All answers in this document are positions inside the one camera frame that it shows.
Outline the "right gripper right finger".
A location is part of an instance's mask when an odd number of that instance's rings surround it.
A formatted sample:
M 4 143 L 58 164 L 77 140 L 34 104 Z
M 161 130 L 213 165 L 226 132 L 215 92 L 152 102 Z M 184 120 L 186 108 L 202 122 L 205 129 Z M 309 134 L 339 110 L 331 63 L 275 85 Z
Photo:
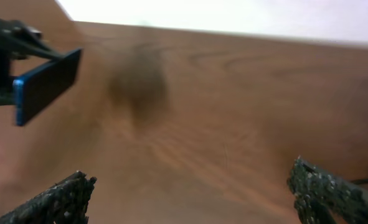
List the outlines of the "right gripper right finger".
M 295 196 L 294 208 L 302 224 L 368 224 L 368 179 L 344 180 L 298 157 L 287 179 Z

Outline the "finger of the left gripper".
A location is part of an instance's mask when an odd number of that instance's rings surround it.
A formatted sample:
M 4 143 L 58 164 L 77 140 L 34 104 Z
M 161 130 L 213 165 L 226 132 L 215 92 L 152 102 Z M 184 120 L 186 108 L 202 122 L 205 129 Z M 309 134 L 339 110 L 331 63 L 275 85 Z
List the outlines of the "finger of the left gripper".
M 60 59 L 64 55 L 43 43 L 23 22 L 0 19 L 0 49 L 21 55 Z

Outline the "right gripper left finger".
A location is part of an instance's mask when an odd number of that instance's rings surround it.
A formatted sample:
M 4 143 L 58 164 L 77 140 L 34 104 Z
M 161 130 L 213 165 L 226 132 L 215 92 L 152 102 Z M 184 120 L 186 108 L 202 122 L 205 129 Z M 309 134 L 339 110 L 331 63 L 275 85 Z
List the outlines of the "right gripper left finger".
M 78 170 L 0 216 L 0 224 L 88 224 L 87 209 L 96 181 Z

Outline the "blue Galaxy smartphone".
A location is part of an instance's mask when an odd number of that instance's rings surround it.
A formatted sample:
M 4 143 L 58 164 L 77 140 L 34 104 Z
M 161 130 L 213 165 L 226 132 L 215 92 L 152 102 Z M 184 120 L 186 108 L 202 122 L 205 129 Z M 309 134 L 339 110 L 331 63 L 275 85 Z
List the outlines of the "blue Galaxy smartphone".
M 12 83 L 16 125 L 24 126 L 48 107 L 74 83 L 82 49 L 75 49 L 60 60 L 50 60 Z

